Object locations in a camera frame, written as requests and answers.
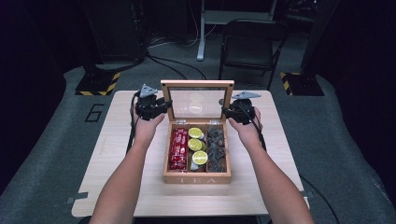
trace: red package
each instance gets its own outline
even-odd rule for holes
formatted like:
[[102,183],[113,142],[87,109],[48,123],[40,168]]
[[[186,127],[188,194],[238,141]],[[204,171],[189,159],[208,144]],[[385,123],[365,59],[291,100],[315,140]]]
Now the red package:
[[183,128],[174,131],[170,153],[170,169],[185,170],[187,163],[187,141],[188,133]]

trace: hazard stripe tape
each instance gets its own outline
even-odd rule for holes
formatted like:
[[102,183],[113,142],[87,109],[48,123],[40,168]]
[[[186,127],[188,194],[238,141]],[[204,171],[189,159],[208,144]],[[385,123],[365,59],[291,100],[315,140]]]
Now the hazard stripe tape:
[[113,92],[114,88],[116,88],[117,81],[119,80],[120,73],[114,75],[113,79],[111,80],[110,85],[107,88],[107,91],[76,91],[76,95],[109,95]]
[[280,77],[282,78],[283,87],[285,88],[286,94],[287,95],[293,95],[293,93],[291,92],[291,88],[290,88],[289,82],[286,79],[286,73],[280,73]]

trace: chair leg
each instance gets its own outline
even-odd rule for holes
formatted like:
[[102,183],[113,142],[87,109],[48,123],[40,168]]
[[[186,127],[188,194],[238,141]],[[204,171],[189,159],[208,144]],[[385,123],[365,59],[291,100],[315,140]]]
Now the chair leg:
[[220,63],[220,66],[219,66],[219,80],[221,80],[222,70],[223,70],[223,65],[222,65],[222,63]]
[[272,84],[272,79],[274,78],[275,69],[271,71],[270,80],[268,81],[267,90],[269,91]]

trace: desk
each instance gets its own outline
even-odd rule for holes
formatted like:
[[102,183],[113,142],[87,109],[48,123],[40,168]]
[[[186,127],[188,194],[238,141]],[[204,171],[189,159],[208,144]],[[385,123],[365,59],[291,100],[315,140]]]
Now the desk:
[[[262,112],[263,136],[275,163],[300,191],[303,185],[290,152],[286,135],[269,91],[251,99]],[[117,91],[108,110],[102,131],[92,153],[72,214],[90,216],[104,184],[125,156],[130,134],[131,99],[135,91]],[[229,185],[167,185],[163,182],[163,158],[169,119],[158,126],[148,149],[135,217],[243,216],[268,214],[259,191],[253,167],[236,130],[227,122],[232,180]]]
[[273,0],[269,12],[242,12],[242,11],[216,11],[205,10],[205,0],[201,2],[201,36],[198,47],[197,60],[202,61],[205,53],[205,25],[206,24],[227,24],[235,19],[252,19],[271,21],[274,17],[276,1]]

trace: gray floor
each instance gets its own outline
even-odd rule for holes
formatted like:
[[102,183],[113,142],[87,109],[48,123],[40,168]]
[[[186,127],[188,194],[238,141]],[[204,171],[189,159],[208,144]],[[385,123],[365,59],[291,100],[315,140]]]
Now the gray floor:
[[[278,63],[271,93],[273,94],[297,168],[327,198],[341,223],[396,223],[394,207],[381,187],[375,171],[365,162],[351,139],[332,86],[323,78],[318,82],[325,96],[288,96],[280,72],[299,72],[307,38],[291,35]],[[206,41],[205,60],[197,62],[198,44],[179,44],[150,48],[152,55],[174,59],[199,68],[208,79],[217,79],[219,39]],[[188,67],[168,63],[189,79],[200,74]],[[107,64],[117,67],[119,64]],[[235,78],[241,71],[226,70],[225,78]],[[0,198],[0,223],[78,223],[72,217],[72,203],[65,203],[78,193],[96,139],[106,117],[112,97],[76,96],[75,87],[84,75],[82,68],[64,74],[67,89],[46,131],[32,153]],[[244,72],[248,79],[256,74]],[[143,83],[160,88],[161,79],[180,79],[168,68],[146,59],[120,75],[115,91],[137,90]],[[236,85],[236,89],[256,87]],[[103,113],[98,122],[84,122],[93,105]],[[309,199],[317,223],[335,223],[324,200],[312,191]],[[260,217],[266,223],[268,217]]]

